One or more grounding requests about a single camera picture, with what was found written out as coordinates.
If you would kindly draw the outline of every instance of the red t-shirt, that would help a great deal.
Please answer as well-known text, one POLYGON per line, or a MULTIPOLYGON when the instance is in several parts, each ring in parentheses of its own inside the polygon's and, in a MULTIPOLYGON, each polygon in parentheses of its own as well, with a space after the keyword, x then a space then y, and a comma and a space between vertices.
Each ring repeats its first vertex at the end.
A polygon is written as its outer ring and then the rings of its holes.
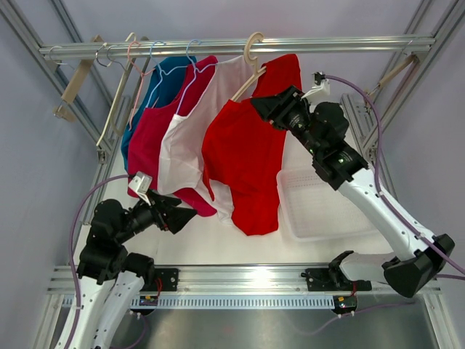
MULTIPOLYGON (((216 63, 218 63, 218 59, 215 56, 208 56, 195 65, 202 70, 207 65, 216 63)), ((214 66, 208 67, 202 73, 197 72, 197 78, 186 91, 181 108, 179 109, 179 115, 186 116, 195 107, 203 91, 205 91, 213 77, 214 72, 214 66)), ((158 159, 160 157, 161 141, 173 115, 176 113, 182 93, 193 79, 193 66, 189 65, 186 70, 184 84, 173 102, 162 108, 146 108, 137 125, 134 136, 129 143, 128 173, 135 174, 137 171, 142 171, 151 176, 153 180, 150 184, 150 188, 152 189, 156 190, 157 188, 158 159)), ((128 194, 135 196, 130 189, 128 189, 128 194)), ((197 207, 201 205, 203 216, 212 216, 217 213, 217 211, 208 205, 192 188, 180 189, 175 192, 174 195, 184 200, 187 204, 191 204, 191 206, 194 202, 197 207)))
MULTIPOLYGON (((276 95, 291 85, 302 89, 299 60, 285 55, 264 64, 253 97, 276 95)), ((281 170, 286 133, 260 119, 250 99, 228 101, 207 129, 202 145, 203 183, 217 180, 231 189, 232 221, 246 235, 278 229, 276 175, 281 170)))

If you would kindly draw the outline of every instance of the white plastic basket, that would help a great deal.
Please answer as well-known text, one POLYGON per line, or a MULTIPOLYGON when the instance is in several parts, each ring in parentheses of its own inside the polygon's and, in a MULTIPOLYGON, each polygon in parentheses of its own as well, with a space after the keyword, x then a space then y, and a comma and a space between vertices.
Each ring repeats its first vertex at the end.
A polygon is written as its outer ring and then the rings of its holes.
POLYGON ((276 180, 284 224, 297 241, 377 231, 358 207, 323 182, 312 167, 281 170, 276 180))

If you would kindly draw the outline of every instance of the blue shirt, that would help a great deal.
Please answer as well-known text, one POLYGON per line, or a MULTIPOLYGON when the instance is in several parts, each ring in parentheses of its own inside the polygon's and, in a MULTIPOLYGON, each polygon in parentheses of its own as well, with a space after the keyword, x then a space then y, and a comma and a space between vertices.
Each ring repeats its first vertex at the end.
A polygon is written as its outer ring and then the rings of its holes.
MULTIPOLYGON (((160 66, 162 70, 168 73, 175 67, 184 67, 189 64, 190 61, 185 56, 168 57, 160 63, 160 66)), ((175 69, 169 75, 163 74, 163 81, 161 82, 160 86, 158 86, 158 88, 153 91, 155 86, 157 86, 157 84, 160 82, 160 71, 158 67, 156 67, 156 69, 152 72, 147 93, 145 94, 140 108, 134 114, 134 118, 132 119, 132 129, 129 129, 129 124, 126 125, 123 139, 121 141, 121 152, 123 154, 124 169, 126 171, 128 170, 129 142, 131 142, 132 135, 136 132, 137 124, 139 123, 140 118, 142 118, 144 109, 151 108, 157 99, 158 102, 156 103, 156 106, 158 108, 164 107, 165 105, 171 103, 181 90, 185 74, 186 68, 175 69)))

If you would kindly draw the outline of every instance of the clothes rail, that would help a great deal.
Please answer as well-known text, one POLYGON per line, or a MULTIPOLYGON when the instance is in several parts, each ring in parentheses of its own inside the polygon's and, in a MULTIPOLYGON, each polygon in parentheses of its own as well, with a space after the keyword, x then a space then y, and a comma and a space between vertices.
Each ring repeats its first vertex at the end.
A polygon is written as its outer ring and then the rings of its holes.
MULTIPOLYGON (((131 57, 149 57, 154 41, 145 41, 138 47, 131 48, 131 57)), ((203 39, 201 44, 190 46, 192 55, 242 55, 247 39, 203 39)), ((157 41, 153 45, 152 54, 159 57, 183 56, 189 41, 170 40, 157 41)), ((347 38, 279 38, 264 39, 255 43, 251 53, 330 53, 330 52, 428 52, 434 38, 428 35, 369 36, 347 38)), ((102 57, 110 59, 127 58, 129 42, 108 43, 105 48, 101 44, 79 43, 43 46, 39 52, 46 60, 50 60, 49 51, 53 49, 54 60, 86 60, 95 58, 98 49, 102 57)))

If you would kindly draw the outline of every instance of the white shirt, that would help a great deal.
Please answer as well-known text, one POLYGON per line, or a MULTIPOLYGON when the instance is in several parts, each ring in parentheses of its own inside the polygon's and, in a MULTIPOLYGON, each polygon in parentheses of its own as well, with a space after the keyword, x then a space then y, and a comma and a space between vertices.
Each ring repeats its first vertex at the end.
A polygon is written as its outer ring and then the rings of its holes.
MULTIPOLYGON (((218 211, 220 220, 229 224, 232 224, 230 218, 234 210, 231 191, 229 186, 211 181, 215 196, 214 201, 211 200, 201 179, 202 143, 210 123, 251 75, 252 68, 242 56, 218 63, 197 105, 187 116, 174 114, 161 141, 158 192, 166 195, 182 188, 193 188, 218 211)), ((241 99, 250 97, 251 90, 248 89, 241 99)))

